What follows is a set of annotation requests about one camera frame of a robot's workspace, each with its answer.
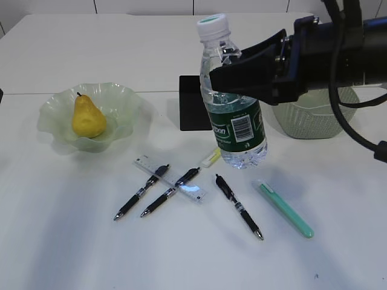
pear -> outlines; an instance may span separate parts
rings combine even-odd
[[[75,100],[73,130],[80,137],[94,138],[106,129],[106,118],[87,95]]]

mint green pen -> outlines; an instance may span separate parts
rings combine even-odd
[[[310,239],[314,236],[314,231],[309,225],[266,183],[261,180],[258,181],[258,187],[262,193],[265,194],[277,208],[295,225],[300,233]]]

basket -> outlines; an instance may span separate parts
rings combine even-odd
[[[358,103],[359,98],[352,88],[339,88],[343,103]],[[340,106],[349,122],[356,109]],[[332,138],[342,131],[329,101],[327,89],[309,91],[294,103],[283,103],[273,107],[278,123],[285,133],[297,139]]]

white bottle cap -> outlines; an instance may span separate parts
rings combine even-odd
[[[229,22],[225,14],[215,14],[197,23],[201,42],[214,40],[230,34]]]

plastic bottle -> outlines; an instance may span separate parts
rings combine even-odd
[[[197,23],[204,45],[201,59],[201,95],[209,114],[222,158],[238,169],[257,166],[266,156],[267,143],[258,100],[212,90],[211,70],[230,64],[241,51],[229,39],[225,14],[215,14]]]

